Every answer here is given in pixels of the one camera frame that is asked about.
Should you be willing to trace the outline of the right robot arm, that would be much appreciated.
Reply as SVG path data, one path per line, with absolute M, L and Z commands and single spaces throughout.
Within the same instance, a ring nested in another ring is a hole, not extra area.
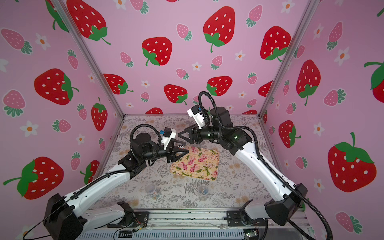
M 242 128 L 234 127 L 225 108 L 219 107 L 209 116 L 204 115 L 201 108 L 195 105 L 187 113 L 196 123 L 180 132 L 180 138 L 196 145 L 204 140 L 218 143 L 241 160 L 270 193 L 272 200 L 264 205 L 246 204 L 244 211 L 248 218 L 267 216 L 276 224 L 284 226 L 303 203 L 293 191 L 305 197 L 308 189 L 286 178 L 266 160 L 258 149 L 258 141 L 253 140 Z

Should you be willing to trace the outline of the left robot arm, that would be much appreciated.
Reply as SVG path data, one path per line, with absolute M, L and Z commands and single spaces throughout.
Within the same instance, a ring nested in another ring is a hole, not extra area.
M 89 208 L 104 195 L 119 185 L 136 177 L 156 160 L 165 158 L 174 163 L 189 153 L 188 149 L 177 147 L 176 131 L 165 128 L 162 131 L 148 124 L 133 128 L 130 135 L 130 151 L 104 175 L 84 187 L 61 196 L 52 196 L 47 204 L 44 227 L 54 240 L 75 240 L 88 230 L 107 225 L 128 227 L 135 222 L 135 213 L 126 202 L 98 209 Z

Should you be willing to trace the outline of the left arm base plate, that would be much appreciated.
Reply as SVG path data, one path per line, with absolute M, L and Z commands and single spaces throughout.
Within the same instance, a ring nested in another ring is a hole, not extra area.
M 123 214 L 113 222 L 107 224 L 108 228 L 145 228 L 148 224 L 150 212 L 134 211 L 126 202 L 117 203 L 118 210 L 122 210 Z

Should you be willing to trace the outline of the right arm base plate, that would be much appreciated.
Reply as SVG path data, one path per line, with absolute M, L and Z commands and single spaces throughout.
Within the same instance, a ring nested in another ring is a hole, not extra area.
M 225 220 L 229 227 L 266 227 L 268 218 L 263 203 L 249 200 L 239 209 L 227 211 Z

